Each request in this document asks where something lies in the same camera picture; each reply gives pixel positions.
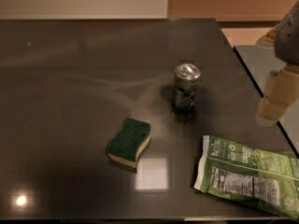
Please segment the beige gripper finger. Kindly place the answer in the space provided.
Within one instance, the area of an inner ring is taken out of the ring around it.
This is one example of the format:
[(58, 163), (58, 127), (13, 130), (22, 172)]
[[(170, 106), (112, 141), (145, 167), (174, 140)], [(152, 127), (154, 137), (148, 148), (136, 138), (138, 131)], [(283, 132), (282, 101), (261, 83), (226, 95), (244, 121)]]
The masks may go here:
[(271, 126), (299, 99), (299, 66), (287, 63), (281, 70), (271, 70), (258, 108), (256, 121)]

